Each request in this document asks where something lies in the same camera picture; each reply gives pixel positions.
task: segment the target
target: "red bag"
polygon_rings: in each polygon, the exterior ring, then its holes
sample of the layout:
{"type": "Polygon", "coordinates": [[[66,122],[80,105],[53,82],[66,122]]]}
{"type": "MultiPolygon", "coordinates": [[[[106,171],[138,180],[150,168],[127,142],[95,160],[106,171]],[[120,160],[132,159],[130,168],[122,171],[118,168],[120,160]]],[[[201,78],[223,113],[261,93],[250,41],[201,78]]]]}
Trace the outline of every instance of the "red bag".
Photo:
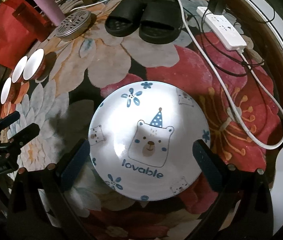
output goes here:
{"type": "Polygon", "coordinates": [[[30,33],[12,16],[21,3],[25,3],[40,22],[47,24],[47,21],[25,0],[8,0],[0,4],[0,64],[11,69],[15,68],[36,40],[35,34],[30,33]]]}

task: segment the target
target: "bowl rim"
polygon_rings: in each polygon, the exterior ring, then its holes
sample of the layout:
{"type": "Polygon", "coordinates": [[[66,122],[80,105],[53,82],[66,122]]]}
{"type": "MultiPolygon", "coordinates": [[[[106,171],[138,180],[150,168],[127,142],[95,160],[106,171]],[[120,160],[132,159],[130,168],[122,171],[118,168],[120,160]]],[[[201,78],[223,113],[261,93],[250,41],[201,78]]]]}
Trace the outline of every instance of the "bowl rim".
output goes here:
{"type": "Polygon", "coordinates": [[[23,71],[25,69],[26,63],[28,61],[28,57],[24,56],[22,57],[19,62],[17,63],[12,76],[11,76],[11,81],[13,83],[16,83],[18,81],[18,79],[21,77],[21,75],[23,74],[23,71]]]}
{"type": "Polygon", "coordinates": [[[24,80],[29,80],[34,76],[38,68],[40,67],[44,58],[44,50],[36,50],[28,59],[23,73],[24,80]]]}
{"type": "Polygon", "coordinates": [[[0,95],[0,102],[4,104],[8,98],[9,91],[11,88],[11,77],[7,78],[5,84],[3,85],[3,89],[0,95]]]}

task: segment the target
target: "floor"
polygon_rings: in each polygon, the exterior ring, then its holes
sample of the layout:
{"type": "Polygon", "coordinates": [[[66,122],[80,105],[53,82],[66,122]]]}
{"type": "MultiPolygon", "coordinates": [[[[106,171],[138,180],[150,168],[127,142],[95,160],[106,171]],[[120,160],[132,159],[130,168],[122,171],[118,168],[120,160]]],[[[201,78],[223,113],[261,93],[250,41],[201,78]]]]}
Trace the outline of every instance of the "floor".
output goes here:
{"type": "MultiPolygon", "coordinates": [[[[123,85],[154,80],[175,85],[197,101],[209,123],[212,150],[225,163],[233,163],[245,171],[265,169],[268,164],[266,154],[274,152],[268,153],[258,147],[233,120],[219,82],[185,29],[174,42],[166,45],[146,43],[137,32],[117,38],[105,31],[106,18],[120,1],[111,0],[90,8],[97,20],[75,40],[63,42],[52,34],[43,43],[37,42],[32,47],[29,55],[38,48],[44,49],[49,67],[39,79],[22,84],[19,99],[15,104],[5,104],[0,112],[1,117],[14,110],[21,114],[20,120],[2,133],[2,141],[32,122],[41,127],[40,135],[22,148],[19,166],[32,171],[56,163],[79,138],[86,138],[94,110],[105,97],[123,85]]],[[[80,1],[63,0],[60,3],[67,12],[80,1]]],[[[197,6],[207,5],[205,0],[182,0],[182,3],[197,19],[197,6]]],[[[236,23],[235,16],[225,14],[225,17],[232,24],[236,23]]],[[[195,19],[188,14],[187,20],[200,40],[195,19]]],[[[249,55],[259,61],[260,56],[251,39],[245,36],[238,23],[235,26],[249,44],[249,55]]],[[[203,31],[226,52],[208,26],[204,25],[203,31]]],[[[203,46],[220,67],[244,73],[241,65],[221,56],[206,40],[203,46]]],[[[228,53],[239,59],[235,52],[228,53]]],[[[259,66],[255,73],[273,92],[273,81],[265,69],[259,66]]],[[[264,143],[277,140],[282,133],[278,108],[259,90],[252,76],[238,78],[223,72],[220,75],[251,132],[264,143]]],[[[40,194],[50,220],[58,226],[44,192],[40,194]]],[[[135,201],[111,190],[87,160],[66,197],[85,227],[98,240],[180,240],[198,225],[217,193],[201,175],[174,198],[157,202],[135,201]]]]}

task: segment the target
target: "white cable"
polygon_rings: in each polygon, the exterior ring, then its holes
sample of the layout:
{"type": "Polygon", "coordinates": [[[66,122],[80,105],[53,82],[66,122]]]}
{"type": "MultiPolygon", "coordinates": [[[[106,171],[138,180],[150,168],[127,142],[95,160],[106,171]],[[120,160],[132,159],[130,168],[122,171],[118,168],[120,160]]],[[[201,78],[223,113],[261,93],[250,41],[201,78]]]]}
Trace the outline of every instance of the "white cable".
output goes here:
{"type": "MultiPolygon", "coordinates": [[[[248,64],[248,68],[251,70],[251,67],[250,67],[248,61],[246,60],[246,58],[244,57],[243,52],[242,52],[242,51],[238,51],[238,53],[239,53],[239,55],[242,57],[242,59],[248,64]]],[[[253,70],[251,70],[251,74],[254,76],[255,80],[256,80],[257,83],[261,86],[261,88],[266,92],[266,94],[267,94],[267,95],[271,98],[271,100],[276,104],[276,106],[278,106],[280,112],[281,112],[282,115],[283,115],[283,109],[282,109],[282,107],[280,106],[280,104],[277,102],[277,100],[276,100],[276,99],[273,97],[273,95],[264,87],[264,85],[263,85],[263,84],[261,83],[261,81],[258,79],[258,77],[256,76],[256,74],[254,73],[253,70]]],[[[279,147],[282,143],[283,143],[283,137],[281,138],[281,140],[280,140],[278,143],[276,143],[275,145],[272,145],[272,147],[277,148],[277,147],[279,147]]]]}
{"type": "MultiPolygon", "coordinates": [[[[100,2],[97,2],[97,3],[94,3],[94,4],[90,4],[90,5],[85,5],[85,6],[80,6],[80,7],[77,7],[77,8],[73,8],[72,10],[70,10],[71,12],[74,11],[74,10],[78,10],[78,9],[84,9],[84,8],[89,8],[91,6],[95,6],[95,5],[98,5],[98,4],[101,4],[101,3],[104,3],[106,1],[109,1],[109,0],[103,0],[103,1],[100,1],[100,2]]],[[[188,27],[188,24],[187,24],[187,21],[185,19],[185,14],[184,14],[184,8],[182,6],[182,3],[180,0],[177,0],[178,3],[179,3],[179,7],[180,7],[180,11],[181,11],[181,17],[182,17],[182,20],[183,20],[183,23],[185,25],[185,28],[187,29],[188,31],[188,34],[190,35],[191,39],[193,40],[193,42],[195,43],[196,47],[198,48],[198,50],[200,51],[200,53],[203,55],[203,57],[205,58],[205,60],[208,62],[208,64],[210,65],[212,71],[215,73],[215,75],[217,76],[217,79],[219,80],[222,88],[224,89],[225,91],[225,94],[228,98],[228,102],[233,110],[233,113],[235,114],[236,116],[236,120],[239,122],[239,124],[241,125],[241,127],[243,128],[243,130],[247,133],[247,135],[259,146],[263,147],[264,149],[267,149],[267,150],[273,150],[273,149],[276,149],[278,148],[282,143],[283,143],[283,137],[281,138],[281,140],[276,143],[275,145],[267,145],[267,144],[264,144],[263,142],[259,141],[251,132],[250,130],[247,128],[247,126],[245,125],[245,123],[243,122],[243,120],[241,119],[241,116],[240,114],[238,113],[237,111],[237,108],[236,108],[236,105],[235,103],[233,102],[229,92],[228,92],[228,89],[225,85],[225,83],[223,82],[223,80],[221,79],[221,76],[219,75],[217,69],[215,68],[215,66],[212,64],[212,62],[210,61],[210,59],[208,58],[208,56],[205,54],[205,52],[203,51],[203,49],[200,47],[199,43],[197,42],[197,40],[195,39],[194,35],[191,33],[189,27],[188,27]]],[[[240,56],[242,56],[243,60],[247,62],[247,60],[244,58],[244,56],[242,55],[242,53],[240,53],[240,56]]],[[[253,71],[251,71],[251,73],[253,74],[254,78],[256,79],[256,81],[258,82],[258,84],[262,87],[262,89],[267,93],[267,95],[270,96],[270,98],[274,101],[274,103],[278,106],[278,108],[280,109],[280,111],[282,112],[283,114],[283,109],[281,108],[281,106],[279,105],[279,103],[276,101],[276,99],[271,95],[271,93],[268,92],[268,90],[263,86],[263,84],[260,82],[260,80],[257,78],[257,76],[254,74],[253,71]]]]}

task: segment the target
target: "blue polka-dot party hat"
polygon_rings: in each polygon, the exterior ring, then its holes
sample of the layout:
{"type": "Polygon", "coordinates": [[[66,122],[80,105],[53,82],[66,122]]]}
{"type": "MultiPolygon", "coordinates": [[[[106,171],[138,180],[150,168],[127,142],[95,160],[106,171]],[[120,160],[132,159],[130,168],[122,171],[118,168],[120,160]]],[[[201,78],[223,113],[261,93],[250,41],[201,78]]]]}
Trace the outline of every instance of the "blue polka-dot party hat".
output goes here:
{"type": "Polygon", "coordinates": [[[159,108],[159,112],[155,115],[155,117],[152,119],[150,125],[155,127],[163,127],[163,117],[161,113],[162,108],[159,108]]]}

